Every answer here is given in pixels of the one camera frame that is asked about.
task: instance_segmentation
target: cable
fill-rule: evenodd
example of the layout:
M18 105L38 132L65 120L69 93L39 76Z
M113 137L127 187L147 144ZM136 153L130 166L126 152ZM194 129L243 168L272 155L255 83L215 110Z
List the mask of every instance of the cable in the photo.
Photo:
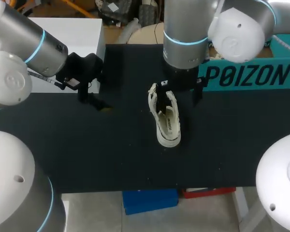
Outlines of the cable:
M276 35L273 35L273 38L282 46L284 46L286 49L290 50L290 45L286 42L282 41L280 38L278 38Z
M159 23L156 24L156 26L155 26L155 30L154 30L157 44L158 44L158 40L157 40L157 35L156 35L156 28L157 28L158 24L159 24Z
M65 86L64 86L62 83L56 82L56 81L54 81L54 80L52 80L52 79L50 79L50 78L47 78L47 77L45 77L45 76L42 76L42 75L40 75L40 74L37 74L37 73L31 72L31 71L28 71L28 74L29 74L30 76L34 76L34 77L37 77L37 78L39 78L39 79L41 79L41 80L44 80L44 81L46 81L46 82L48 82L48 83L50 83L50 84L53 84L53 85L57 86L58 88L60 88L61 90L64 90L64 89L65 89Z
M47 78L47 77L45 77L45 76L42 76L42 75L40 75L40 74L37 74L37 73L31 72L31 71L28 71L28 73L29 73L30 76L37 77L37 78L39 78L39 79L41 79L41 80L44 80L44 81L46 81L46 82L48 82L48 83L51 83L51 84L53 84L53 85L56 83L56 81L54 81L54 80L52 80L52 79L50 79L50 78Z

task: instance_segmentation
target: red box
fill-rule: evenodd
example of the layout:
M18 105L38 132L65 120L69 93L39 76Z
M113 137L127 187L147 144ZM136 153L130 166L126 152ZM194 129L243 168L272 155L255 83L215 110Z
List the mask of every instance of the red box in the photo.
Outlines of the red box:
M221 194L226 194L230 192L235 192L236 187L234 188L217 188L210 191L201 191L201 192L186 192L185 190L182 190L183 195L186 199L190 198L196 198L196 197L208 197L208 196L216 196Z

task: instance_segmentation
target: white box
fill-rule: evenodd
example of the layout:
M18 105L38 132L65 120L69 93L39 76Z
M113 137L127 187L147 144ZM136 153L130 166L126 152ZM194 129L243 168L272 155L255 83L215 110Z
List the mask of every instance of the white box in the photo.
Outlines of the white box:
M75 52L81 57L90 53L96 54L104 60L105 42L102 19L92 18L30 18L52 36L64 43L69 54ZM36 77L32 78L32 93L77 93L65 88L61 90ZM91 83L89 92L98 93L100 83L95 79Z

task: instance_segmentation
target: blue box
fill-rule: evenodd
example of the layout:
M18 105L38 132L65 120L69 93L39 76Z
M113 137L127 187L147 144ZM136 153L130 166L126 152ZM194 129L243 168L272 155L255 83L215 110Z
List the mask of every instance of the blue box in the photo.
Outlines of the blue box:
M126 215L177 206L176 189L123 191Z
M278 37L290 45L290 35ZM290 88L290 50L275 39L270 48L272 58L256 58L242 64L211 60L200 65L199 76L210 79L204 91Z

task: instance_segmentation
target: blue led ring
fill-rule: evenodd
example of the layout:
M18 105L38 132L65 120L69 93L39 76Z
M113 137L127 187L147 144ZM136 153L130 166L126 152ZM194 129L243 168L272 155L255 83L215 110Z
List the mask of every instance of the blue led ring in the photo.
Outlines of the blue led ring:
M37 232L41 232L43 230L43 228L45 227L45 225L46 225L46 223L47 223L47 221L49 219L49 216L50 216L50 214L52 212L52 209L53 209L53 204L54 204L54 189L53 189L52 182L50 182L50 179L48 179L48 180L49 180L50 188L52 190L52 200L50 202L50 206L49 206L49 210L48 210L48 213L46 215L46 218L45 218L44 222L42 223L42 225L40 226L40 228L37 230Z
M32 53L32 55L28 59L25 60L25 63L28 63L29 61L31 61L35 57L35 55L38 53L38 51L42 47L45 36L46 36L46 33L45 33L45 30L43 30L43 34L42 34L42 37L41 37L41 40L40 40L38 47L35 49L35 51Z
M274 22L275 22L275 26L276 26L276 23L277 23L277 21L276 21L276 15L275 15L275 12L274 12L273 8L271 7L271 5L268 2L264 1L264 0L255 0L255 1L260 2L260 3L263 3L264 5L266 5L270 9L270 11L273 13Z
M168 36L165 31L163 31L164 35L166 38L168 38L168 40L172 41L173 43L176 43L176 44L179 44L179 45L186 45L186 46L189 46L189 45L196 45L196 44L200 44L200 43L203 43L204 41L207 40L208 37L200 40L200 41L197 41L197 42L192 42L192 43L184 43L184 42L180 42L178 40L175 40L175 39L172 39L170 36Z

